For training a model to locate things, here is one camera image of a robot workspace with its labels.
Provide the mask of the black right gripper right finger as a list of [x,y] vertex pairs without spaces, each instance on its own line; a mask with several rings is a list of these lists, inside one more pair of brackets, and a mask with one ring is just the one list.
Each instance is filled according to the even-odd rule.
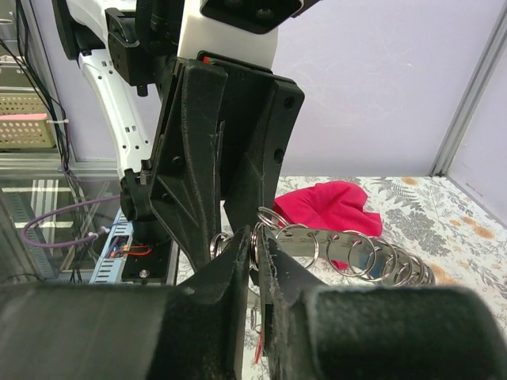
[[257,235],[273,379],[503,379],[506,342],[466,287],[329,286]]

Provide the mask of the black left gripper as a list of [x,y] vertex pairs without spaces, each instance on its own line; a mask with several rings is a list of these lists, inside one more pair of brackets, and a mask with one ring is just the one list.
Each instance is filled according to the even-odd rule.
[[[193,269],[211,259],[220,228],[219,159],[224,209],[233,231],[271,207],[304,92],[288,78],[229,59],[179,59],[183,7],[105,9],[116,69],[131,86],[154,84],[163,96],[150,184],[151,209]],[[227,74],[247,78],[225,131],[219,111]]]

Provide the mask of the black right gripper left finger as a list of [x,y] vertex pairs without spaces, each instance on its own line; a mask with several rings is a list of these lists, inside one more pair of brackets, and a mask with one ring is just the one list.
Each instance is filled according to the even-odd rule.
[[177,286],[1,289],[4,379],[238,379],[250,229]]

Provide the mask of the large metal keyring with keys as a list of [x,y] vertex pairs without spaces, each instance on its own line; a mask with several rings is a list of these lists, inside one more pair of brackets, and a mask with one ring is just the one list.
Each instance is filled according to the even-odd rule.
[[430,286],[433,270],[419,256],[356,230],[335,231],[290,223],[267,207],[257,209],[257,223],[250,235],[250,269],[258,270],[258,238],[262,229],[291,257],[306,257],[305,269],[326,260],[338,274],[375,285],[392,287]]

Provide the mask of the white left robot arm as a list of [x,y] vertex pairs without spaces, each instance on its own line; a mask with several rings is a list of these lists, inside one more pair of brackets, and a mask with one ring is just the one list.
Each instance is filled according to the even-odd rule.
[[276,226],[303,91],[272,70],[309,1],[55,1],[61,44],[116,145],[130,255],[176,243],[196,269],[231,228]]

